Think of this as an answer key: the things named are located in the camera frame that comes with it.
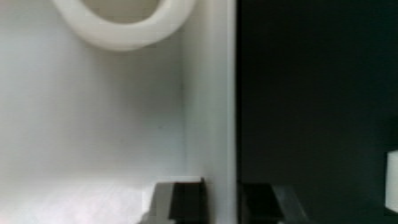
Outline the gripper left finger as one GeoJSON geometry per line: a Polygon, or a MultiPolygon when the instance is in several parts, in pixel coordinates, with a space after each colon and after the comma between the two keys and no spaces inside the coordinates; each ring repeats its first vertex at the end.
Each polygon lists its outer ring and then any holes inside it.
{"type": "Polygon", "coordinates": [[[208,189],[202,178],[156,183],[140,224],[208,224],[208,189]]]}

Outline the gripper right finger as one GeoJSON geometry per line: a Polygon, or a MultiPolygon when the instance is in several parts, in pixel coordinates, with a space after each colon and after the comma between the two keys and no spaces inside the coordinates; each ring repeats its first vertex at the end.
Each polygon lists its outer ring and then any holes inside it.
{"type": "Polygon", "coordinates": [[[270,183],[240,185],[240,224],[307,224],[293,187],[270,183]]]}

